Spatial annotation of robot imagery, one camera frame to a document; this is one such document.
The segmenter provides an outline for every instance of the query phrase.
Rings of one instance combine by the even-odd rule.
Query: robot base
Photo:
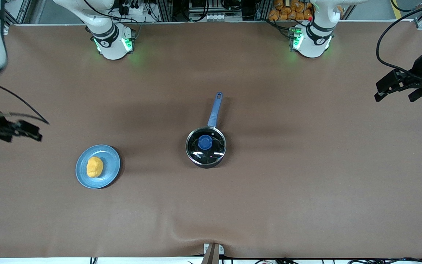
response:
[[[123,24],[115,23],[115,25],[118,27],[119,34],[110,47],[104,47],[102,42],[96,42],[99,54],[109,60],[119,60],[126,54],[132,54],[134,49],[136,32]]]
[[[296,25],[296,30],[300,30],[299,33],[295,32],[295,38],[290,40],[291,50],[299,52],[304,57],[308,58],[317,58],[320,57],[325,50],[327,50],[328,45],[332,37],[328,40],[323,40],[322,45],[316,45],[312,39],[307,35],[307,28],[302,25]]]

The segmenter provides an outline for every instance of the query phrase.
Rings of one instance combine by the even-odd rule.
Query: brown table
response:
[[[4,85],[51,122],[0,142],[0,257],[163,257],[218,242],[232,257],[422,257],[422,99],[374,101],[388,23],[340,23],[318,59],[265,23],[145,25],[107,61],[83,27],[12,26]],[[382,44],[410,67],[422,31]],[[228,152],[188,160],[186,136],[224,92]],[[0,91],[0,110],[30,111]],[[119,149],[106,189],[75,177],[88,147]]]

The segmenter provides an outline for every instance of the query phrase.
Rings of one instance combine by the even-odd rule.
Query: blue pan handle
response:
[[[216,94],[216,97],[214,98],[214,104],[212,106],[210,119],[208,120],[208,127],[216,127],[216,124],[218,122],[219,108],[221,107],[221,101],[222,92],[218,92]]]

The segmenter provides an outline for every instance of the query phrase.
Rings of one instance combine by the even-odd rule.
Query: yellow potato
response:
[[[98,157],[92,157],[87,161],[87,176],[98,177],[104,169],[104,163]]]

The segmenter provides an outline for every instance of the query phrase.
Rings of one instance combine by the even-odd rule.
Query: white robot link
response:
[[[123,58],[132,52],[134,45],[134,32],[131,28],[114,23],[107,14],[99,14],[110,10],[114,0],[54,0],[58,5],[71,11],[89,28],[94,36],[97,49],[109,60]]]
[[[317,58],[328,48],[332,32],[340,20],[340,5],[358,5],[368,0],[310,0],[315,8],[312,21],[297,25],[293,49],[308,58]]]

